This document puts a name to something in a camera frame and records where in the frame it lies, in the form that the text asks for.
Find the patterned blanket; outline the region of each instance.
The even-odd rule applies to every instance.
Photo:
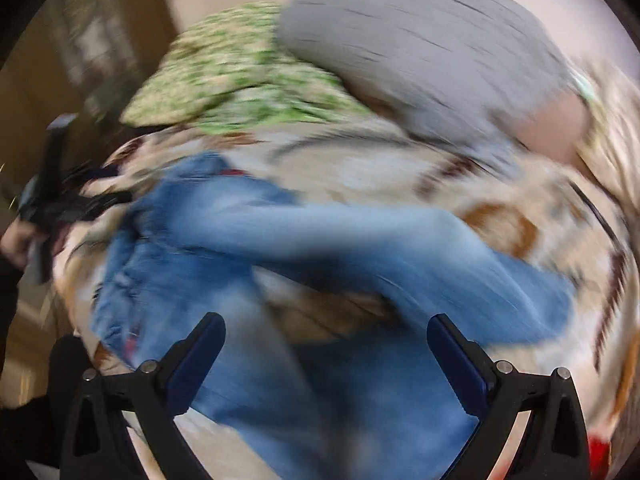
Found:
[[[604,192],[571,168],[527,153],[518,160],[520,174],[499,180],[467,158],[410,140],[389,122],[365,118],[218,136],[169,128],[121,147],[110,160],[120,165],[121,175],[88,184],[86,193],[133,189],[142,195],[163,168],[207,149],[222,153],[240,170],[295,190],[307,202],[450,210],[492,248],[571,277],[577,292],[562,337],[489,352],[524,372],[548,374],[559,366],[571,370],[590,444],[604,450],[598,466],[604,464],[601,473],[606,472],[607,446],[633,386],[640,288],[622,212]],[[77,224],[54,269],[72,323],[104,373],[123,371],[124,366],[91,333],[89,320],[106,249],[125,209],[116,206],[92,224]],[[393,310],[380,298],[321,294],[263,270],[258,273],[275,319],[292,342],[326,340],[394,320]],[[274,478],[229,428],[193,410],[177,424],[214,478]],[[504,476],[525,424],[526,417],[517,421],[492,478]],[[145,466],[157,469],[148,450],[141,449]]]

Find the green floral fabric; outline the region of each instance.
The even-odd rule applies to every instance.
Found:
[[[369,113],[337,77],[278,49],[279,13],[276,4],[246,4],[190,27],[120,120],[132,126],[191,122],[219,134]]]

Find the gray pillow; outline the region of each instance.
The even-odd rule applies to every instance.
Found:
[[[455,146],[504,141],[496,117],[529,114],[569,81],[512,0],[294,0],[278,40],[409,133]]]

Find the blue gripper pad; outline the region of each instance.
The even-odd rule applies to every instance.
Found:
[[[489,412],[491,385],[467,354],[469,345],[475,345],[484,353],[482,349],[467,341],[444,314],[430,319],[427,343],[465,412],[483,420]]]
[[[199,325],[194,329],[200,335],[166,385],[166,408],[171,416],[181,415],[189,409],[225,344],[226,328],[222,316],[207,314],[206,320],[204,327]]]

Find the blue jeans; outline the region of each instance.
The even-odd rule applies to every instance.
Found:
[[[428,207],[300,205],[215,153],[169,169],[114,238],[92,327],[132,366],[206,312],[226,344],[193,407],[236,430],[284,480],[437,478],[473,431],[424,341],[446,313],[481,344],[561,333],[572,284],[488,248]],[[319,290],[388,298],[404,326],[290,346],[253,266]]]

